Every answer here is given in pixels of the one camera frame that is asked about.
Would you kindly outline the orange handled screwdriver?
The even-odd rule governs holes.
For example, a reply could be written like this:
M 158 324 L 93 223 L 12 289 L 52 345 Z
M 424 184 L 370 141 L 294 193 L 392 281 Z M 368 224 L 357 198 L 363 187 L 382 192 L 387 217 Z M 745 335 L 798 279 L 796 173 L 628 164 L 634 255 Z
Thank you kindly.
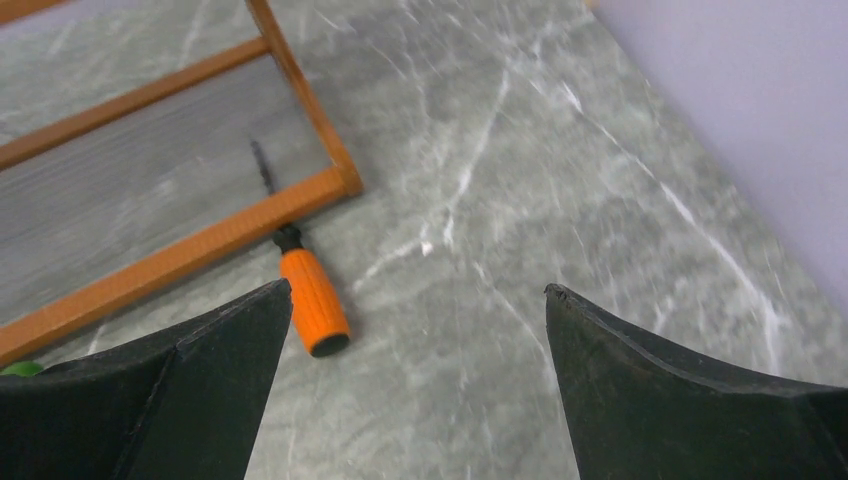
M 291 286 L 291 322 L 305 350 L 314 358 L 341 352 L 350 344 L 351 330 L 322 264 L 291 223 L 278 227 L 271 240 L 281 253 L 280 274 Z

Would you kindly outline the orange wooden shelf rack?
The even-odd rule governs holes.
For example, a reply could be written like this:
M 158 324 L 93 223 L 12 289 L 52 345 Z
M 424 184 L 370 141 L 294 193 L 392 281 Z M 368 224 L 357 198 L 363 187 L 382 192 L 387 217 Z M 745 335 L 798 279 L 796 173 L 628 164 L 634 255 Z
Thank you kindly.
M 362 191 L 266 1 L 257 37 L 1 148 L 14 362 Z

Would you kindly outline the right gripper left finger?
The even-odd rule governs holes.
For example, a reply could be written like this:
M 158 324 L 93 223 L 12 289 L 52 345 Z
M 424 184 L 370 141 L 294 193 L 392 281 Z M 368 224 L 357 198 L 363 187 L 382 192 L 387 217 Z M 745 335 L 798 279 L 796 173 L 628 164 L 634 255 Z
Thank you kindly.
M 276 280 L 114 348 L 1 379 L 5 479 L 241 479 L 292 311 Z

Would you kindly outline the green plastic pipe fitting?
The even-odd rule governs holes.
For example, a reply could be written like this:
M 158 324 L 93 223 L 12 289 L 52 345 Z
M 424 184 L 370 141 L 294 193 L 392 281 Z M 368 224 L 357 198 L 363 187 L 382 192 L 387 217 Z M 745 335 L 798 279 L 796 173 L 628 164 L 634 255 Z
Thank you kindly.
M 1 375 L 30 378 L 43 372 L 44 369 L 45 367 L 43 365 L 35 361 L 22 361 L 5 366 L 1 370 Z

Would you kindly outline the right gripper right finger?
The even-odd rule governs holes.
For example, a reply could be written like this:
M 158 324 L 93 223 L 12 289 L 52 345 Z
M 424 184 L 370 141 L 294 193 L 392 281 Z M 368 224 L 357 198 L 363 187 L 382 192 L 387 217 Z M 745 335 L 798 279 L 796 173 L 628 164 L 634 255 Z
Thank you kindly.
M 843 479 L 847 391 L 742 368 L 545 289 L 583 479 Z

